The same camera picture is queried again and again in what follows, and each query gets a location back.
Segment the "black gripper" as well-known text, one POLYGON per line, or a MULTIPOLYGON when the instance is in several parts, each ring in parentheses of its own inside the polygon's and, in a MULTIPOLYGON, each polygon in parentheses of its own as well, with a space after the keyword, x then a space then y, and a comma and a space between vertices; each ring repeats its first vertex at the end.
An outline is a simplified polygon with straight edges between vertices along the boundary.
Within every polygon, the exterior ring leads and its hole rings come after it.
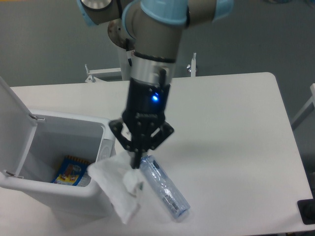
POLYGON ((123 119, 109 122, 110 130, 118 142, 131 153, 130 165, 133 169, 140 167, 141 158, 147 155, 148 150, 157 149, 174 132, 174 128, 165 122, 164 114, 169 90, 170 84, 150 85, 132 78, 123 119), (123 123, 133 139, 139 138, 136 147, 122 135, 123 123))

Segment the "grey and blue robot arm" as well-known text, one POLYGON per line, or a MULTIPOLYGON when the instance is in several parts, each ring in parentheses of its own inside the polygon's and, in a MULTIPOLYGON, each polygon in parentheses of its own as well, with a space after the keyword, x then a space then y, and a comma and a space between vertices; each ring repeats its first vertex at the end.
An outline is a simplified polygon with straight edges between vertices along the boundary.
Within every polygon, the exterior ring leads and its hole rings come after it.
POLYGON ((227 16, 231 0, 79 0, 88 25, 120 20, 131 47, 126 108, 109 127, 125 150, 131 167, 139 168, 148 150, 156 149, 174 131, 165 108, 185 29, 227 16))

